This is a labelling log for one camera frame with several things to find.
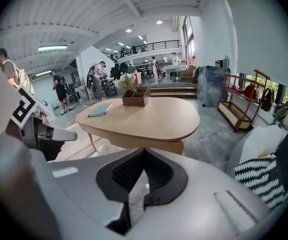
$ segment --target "step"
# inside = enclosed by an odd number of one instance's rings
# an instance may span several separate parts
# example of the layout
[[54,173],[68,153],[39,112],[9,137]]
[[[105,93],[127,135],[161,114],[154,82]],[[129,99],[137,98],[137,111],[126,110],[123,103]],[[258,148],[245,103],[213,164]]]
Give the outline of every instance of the step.
[[150,88],[150,93],[169,93],[169,92],[184,92],[184,93],[196,93],[196,87],[161,87],[161,88]]
[[173,98],[180,98],[180,99],[196,99],[197,93],[196,92],[183,92],[183,91],[164,91],[164,92],[151,92],[151,97],[173,97]]

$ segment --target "light fixture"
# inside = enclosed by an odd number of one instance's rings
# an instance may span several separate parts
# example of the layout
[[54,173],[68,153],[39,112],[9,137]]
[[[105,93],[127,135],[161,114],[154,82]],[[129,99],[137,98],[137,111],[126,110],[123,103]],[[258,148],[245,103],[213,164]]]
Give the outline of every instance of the light fixture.
[[39,73],[39,74],[37,74],[36,76],[39,77],[39,76],[42,76],[42,75],[45,75],[45,74],[49,74],[49,73],[51,73],[51,72],[52,72],[52,70],[46,71],[46,72],[43,72],[43,73]]
[[42,51],[49,51],[49,50],[61,50],[61,49],[66,49],[67,48],[67,45],[50,45],[50,46],[41,46],[41,47],[38,47],[38,51],[42,52]]

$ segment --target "red bag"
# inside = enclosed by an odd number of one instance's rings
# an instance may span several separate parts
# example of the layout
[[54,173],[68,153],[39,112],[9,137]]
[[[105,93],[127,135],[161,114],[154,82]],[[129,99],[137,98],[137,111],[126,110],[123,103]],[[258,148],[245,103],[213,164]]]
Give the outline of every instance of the red bag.
[[[246,89],[243,91],[243,94],[248,96],[248,97],[251,97],[254,88],[255,88],[254,86],[250,86],[250,85],[247,86]],[[254,95],[253,95],[253,99],[256,98],[256,95],[257,95],[257,91],[255,90]]]

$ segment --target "metal railing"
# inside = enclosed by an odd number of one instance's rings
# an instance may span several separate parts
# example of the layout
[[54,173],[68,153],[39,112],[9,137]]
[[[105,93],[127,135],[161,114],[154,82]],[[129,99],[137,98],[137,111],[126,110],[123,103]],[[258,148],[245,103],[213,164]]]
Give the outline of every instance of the metal railing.
[[171,49],[171,48],[179,48],[179,40],[170,40],[170,41],[162,41],[162,42],[152,42],[148,44],[143,44],[139,46],[133,46],[131,49],[124,49],[120,51],[119,53],[109,54],[103,52],[107,57],[109,57],[111,60],[117,60],[120,58],[124,58],[130,55],[134,54],[140,54],[140,53],[146,53],[151,52],[155,50],[161,50],[161,49]]

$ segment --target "man with backpack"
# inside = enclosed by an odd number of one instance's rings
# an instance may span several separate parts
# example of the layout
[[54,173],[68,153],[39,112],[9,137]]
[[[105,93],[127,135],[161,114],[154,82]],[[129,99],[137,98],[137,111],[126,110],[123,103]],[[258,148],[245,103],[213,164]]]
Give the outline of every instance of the man with backpack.
[[7,51],[3,48],[0,48],[0,67],[4,75],[7,77],[7,80],[10,85],[18,88],[22,86],[32,95],[35,94],[34,88],[29,81],[28,75],[23,69],[18,69],[16,65],[9,59]]
[[68,110],[73,109],[73,106],[70,104],[69,100],[67,99],[64,83],[60,79],[60,76],[56,73],[55,70],[53,70],[51,72],[51,75],[53,77],[53,82],[54,82],[53,90],[56,90],[58,100],[60,101],[60,104],[61,104],[61,106],[63,108],[63,111],[60,114],[63,115],[63,114],[65,114],[67,112],[67,109]]
[[105,100],[103,98],[102,85],[99,79],[100,77],[104,77],[106,75],[104,70],[105,68],[106,68],[105,62],[101,61],[99,64],[92,66],[88,72],[88,77],[92,79],[92,82],[95,85],[96,96],[99,101]]

